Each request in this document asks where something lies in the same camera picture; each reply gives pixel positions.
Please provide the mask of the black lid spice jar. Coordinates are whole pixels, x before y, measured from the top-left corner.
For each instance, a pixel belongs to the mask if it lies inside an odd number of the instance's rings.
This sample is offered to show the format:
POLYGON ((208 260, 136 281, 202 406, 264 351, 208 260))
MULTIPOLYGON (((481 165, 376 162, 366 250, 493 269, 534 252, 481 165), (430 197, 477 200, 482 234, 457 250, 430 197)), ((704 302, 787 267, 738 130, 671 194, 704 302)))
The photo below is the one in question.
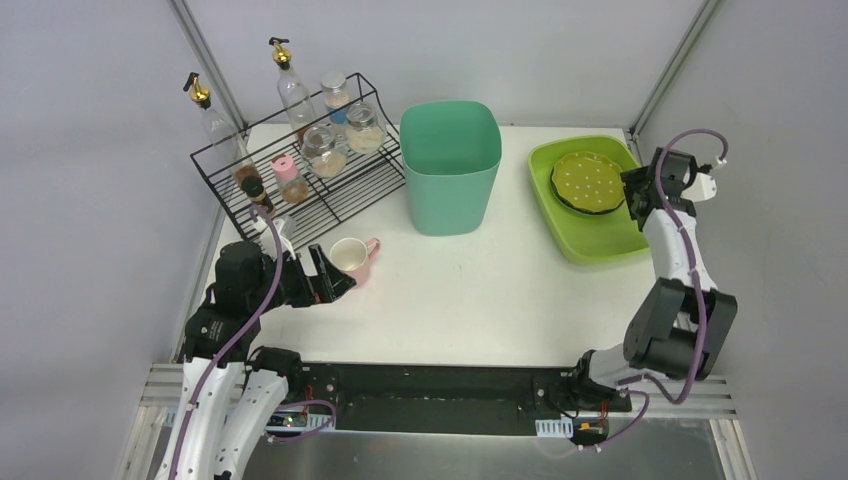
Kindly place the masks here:
POLYGON ((241 182, 241 189, 254 205, 262 207, 270 216, 274 216, 276 213, 275 206, 268 196, 260 177, 245 177, 241 182))

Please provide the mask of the green dotted small plate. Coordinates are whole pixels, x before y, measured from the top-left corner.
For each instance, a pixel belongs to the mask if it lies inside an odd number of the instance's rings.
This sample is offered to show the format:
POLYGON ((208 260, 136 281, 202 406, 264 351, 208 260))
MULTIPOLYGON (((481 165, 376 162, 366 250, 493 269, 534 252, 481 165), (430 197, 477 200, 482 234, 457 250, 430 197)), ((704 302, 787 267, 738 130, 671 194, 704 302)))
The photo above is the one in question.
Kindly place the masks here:
POLYGON ((563 205, 578 213, 605 215, 625 201, 622 173, 622 168, 604 155, 566 154, 553 164, 551 190, 563 205))

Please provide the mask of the glass bottle gold spout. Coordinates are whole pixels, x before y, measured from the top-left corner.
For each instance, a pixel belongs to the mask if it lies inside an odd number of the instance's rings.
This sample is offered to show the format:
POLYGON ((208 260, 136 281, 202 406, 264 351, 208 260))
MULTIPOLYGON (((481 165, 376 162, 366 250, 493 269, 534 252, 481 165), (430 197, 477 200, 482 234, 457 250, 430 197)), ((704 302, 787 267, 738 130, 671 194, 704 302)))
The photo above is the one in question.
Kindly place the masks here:
POLYGON ((284 106, 289 125, 296 134, 297 143, 303 145, 304 136, 317 120, 312 97, 292 64, 291 51, 286 47, 289 39, 271 37, 272 59, 279 69, 277 91, 284 106))

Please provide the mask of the glass bottle brown contents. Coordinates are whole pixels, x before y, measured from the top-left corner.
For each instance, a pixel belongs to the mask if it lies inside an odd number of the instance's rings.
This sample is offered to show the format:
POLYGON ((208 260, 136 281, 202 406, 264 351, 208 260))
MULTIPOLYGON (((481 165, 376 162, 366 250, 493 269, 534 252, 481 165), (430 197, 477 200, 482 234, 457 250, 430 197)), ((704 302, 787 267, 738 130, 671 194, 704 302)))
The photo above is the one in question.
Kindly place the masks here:
POLYGON ((211 100, 210 90, 199 82, 199 74, 190 72, 183 86, 190 100, 199 108, 201 124, 211 147, 210 172, 225 170, 239 187, 246 180, 257 183, 261 175, 248 154, 239 129, 228 116, 218 111, 211 100))

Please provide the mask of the silver lid blue shaker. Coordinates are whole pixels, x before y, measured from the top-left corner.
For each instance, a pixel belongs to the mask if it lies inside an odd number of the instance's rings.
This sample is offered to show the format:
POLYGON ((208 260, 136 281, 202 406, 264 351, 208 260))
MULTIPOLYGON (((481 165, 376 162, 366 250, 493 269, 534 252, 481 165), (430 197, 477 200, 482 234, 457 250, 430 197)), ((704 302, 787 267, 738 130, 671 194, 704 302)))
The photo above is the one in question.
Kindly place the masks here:
POLYGON ((320 83, 330 122, 342 126, 346 122, 346 109, 351 101, 347 77, 340 72, 330 71, 321 77, 320 83))

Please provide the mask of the glass jar chrome rim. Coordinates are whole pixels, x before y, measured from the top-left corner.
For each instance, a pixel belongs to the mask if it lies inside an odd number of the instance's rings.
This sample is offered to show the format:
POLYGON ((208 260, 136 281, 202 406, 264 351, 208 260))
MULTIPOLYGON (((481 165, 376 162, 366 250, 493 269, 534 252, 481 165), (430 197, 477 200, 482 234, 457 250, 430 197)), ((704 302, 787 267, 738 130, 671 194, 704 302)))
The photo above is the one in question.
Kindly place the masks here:
POLYGON ((351 104, 346 112, 347 144, 355 153, 375 153, 387 137, 375 107, 368 102, 351 104))
POLYGON ((346 147, 337 141, 329 126, 308 128, 302 137, 302 152, 311 172, 319 178, 336 177, 347 164, 346 147))

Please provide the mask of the teal plastic bin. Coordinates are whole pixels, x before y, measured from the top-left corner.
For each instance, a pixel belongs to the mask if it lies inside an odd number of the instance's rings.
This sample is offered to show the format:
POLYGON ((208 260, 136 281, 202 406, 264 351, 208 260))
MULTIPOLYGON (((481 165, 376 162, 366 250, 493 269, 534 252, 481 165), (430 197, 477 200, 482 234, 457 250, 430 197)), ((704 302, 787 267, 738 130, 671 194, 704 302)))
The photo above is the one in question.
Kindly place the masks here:
POLYGON ((502 158, 492 111, 472 100, 421 103, 403 112, 399 133, 413 227, 426 236, 476 230, 502 158))

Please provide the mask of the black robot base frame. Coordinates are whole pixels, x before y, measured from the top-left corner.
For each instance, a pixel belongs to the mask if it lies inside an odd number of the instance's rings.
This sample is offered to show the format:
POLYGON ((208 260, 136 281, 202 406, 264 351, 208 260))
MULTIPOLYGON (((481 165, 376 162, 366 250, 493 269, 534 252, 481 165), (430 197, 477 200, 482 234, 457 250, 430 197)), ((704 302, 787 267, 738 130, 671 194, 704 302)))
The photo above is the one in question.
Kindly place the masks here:
POLYGON ((629 413, 629 396, 582 387, 570 367, 302 363, 287 401, 319 399, 345 431, 531 436, 539 420, 629 413))

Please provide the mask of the pink white mug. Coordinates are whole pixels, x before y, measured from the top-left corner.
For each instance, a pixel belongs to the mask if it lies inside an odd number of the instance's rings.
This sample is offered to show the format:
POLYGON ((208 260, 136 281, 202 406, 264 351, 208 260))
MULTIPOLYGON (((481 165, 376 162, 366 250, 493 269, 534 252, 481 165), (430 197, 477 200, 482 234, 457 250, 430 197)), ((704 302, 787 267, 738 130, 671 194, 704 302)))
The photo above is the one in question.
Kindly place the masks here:
POLYGON ((331 247, 329 259, 340 271, 353 278, 357 287, 362 287, 370 276, 373 260, 380 248, 381 241, 378 238, 344 238, 331 247))

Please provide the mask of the black wire rack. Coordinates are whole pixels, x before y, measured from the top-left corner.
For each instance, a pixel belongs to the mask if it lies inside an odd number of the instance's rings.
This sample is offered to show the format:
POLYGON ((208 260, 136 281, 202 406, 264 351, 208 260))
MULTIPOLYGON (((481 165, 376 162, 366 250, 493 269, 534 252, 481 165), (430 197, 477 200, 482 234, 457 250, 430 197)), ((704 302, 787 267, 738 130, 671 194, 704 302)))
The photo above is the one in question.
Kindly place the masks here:
MULTIPOLYGON (((378 118, 388 126, 388 133, 375 152, 351 153, 344 169, 332 178, 323 179, 311 171, 298 145, 297 135, 276 121, 285 113, 283 109, 240 131, 247 136, 244 157, 254 162, 277 212, 295 219, 296 229, 291 242, 297 248, 317 240, 405 184, 399 131, 386 117, 377 88, 359 72, 348 75, 347 80, 356 92, 352 100, 375 106, 378 118), (293 157, 308 185, 308 196, 302 202, 289 204, 282 199, 272 169, 272 159, 280 154, 293 157)), ((222 163, 216 158, 211 143, 192 152, 190 159, 239 237, 257 242, 260 233, 252 226, 251 201, 230 173, 238 161, 222 163)))

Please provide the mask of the pink lid spice jar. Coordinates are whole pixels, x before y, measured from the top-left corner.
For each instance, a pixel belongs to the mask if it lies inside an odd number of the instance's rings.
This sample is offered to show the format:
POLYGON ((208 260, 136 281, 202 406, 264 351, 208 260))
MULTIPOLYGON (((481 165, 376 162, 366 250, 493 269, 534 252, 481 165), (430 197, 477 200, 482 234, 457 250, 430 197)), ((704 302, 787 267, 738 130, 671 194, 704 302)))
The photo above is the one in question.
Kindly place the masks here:
POLYGON ((298 204, 308 198, 309 185, 291 155, 277 155, 271 161, 271 166, 281 198, 285 203, 298 204))

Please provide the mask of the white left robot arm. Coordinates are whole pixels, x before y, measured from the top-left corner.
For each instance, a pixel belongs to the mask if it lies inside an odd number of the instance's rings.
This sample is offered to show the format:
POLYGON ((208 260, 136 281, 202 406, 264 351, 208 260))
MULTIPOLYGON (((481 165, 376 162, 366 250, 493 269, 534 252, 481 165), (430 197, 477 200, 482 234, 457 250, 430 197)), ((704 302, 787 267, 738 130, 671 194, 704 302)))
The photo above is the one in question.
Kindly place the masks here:
POLYGON ((157 478, 240 479, 272 414, 286 401, 304 405, 299 353, 251 345, 264 313, 329 304, 356 286, 321 246, 309 254, 313 275, 289 251, 269 255, 250 241, 222 248, 185 325, 178 411, 157 478))

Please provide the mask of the teal rimmed white plate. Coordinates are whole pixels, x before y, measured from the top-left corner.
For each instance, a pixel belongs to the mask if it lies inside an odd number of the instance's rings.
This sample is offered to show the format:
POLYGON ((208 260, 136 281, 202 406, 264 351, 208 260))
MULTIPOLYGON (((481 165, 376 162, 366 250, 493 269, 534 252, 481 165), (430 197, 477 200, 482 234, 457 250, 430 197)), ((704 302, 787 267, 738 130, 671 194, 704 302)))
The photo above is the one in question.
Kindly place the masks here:
POLYGON ((594 190, 593 178, 583 178, 583 183, 572 183, 572 178, 564 180, 550 178, 549 184, 554 197, 565 207, 583 215, 600 216, 610 214, 625 203, 623 184, 613 183, 605 192, 594 190))

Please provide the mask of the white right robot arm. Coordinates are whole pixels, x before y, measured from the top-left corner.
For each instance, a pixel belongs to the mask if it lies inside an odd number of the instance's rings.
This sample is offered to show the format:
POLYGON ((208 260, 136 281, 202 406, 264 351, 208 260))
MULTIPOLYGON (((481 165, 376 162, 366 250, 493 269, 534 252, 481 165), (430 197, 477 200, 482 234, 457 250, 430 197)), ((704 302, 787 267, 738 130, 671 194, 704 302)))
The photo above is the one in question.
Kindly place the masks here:
POLYGON ((628 211, 648 241, 656 280, 622 343, 587 351, 568 376, 579 396, 609 400, 648 380, 680 404, 710 374, 738 302, 718 289, 697 244, 694 204, 716 191, 709 171, 691 154, 657 148, 648 166, 623 173, 628 211))

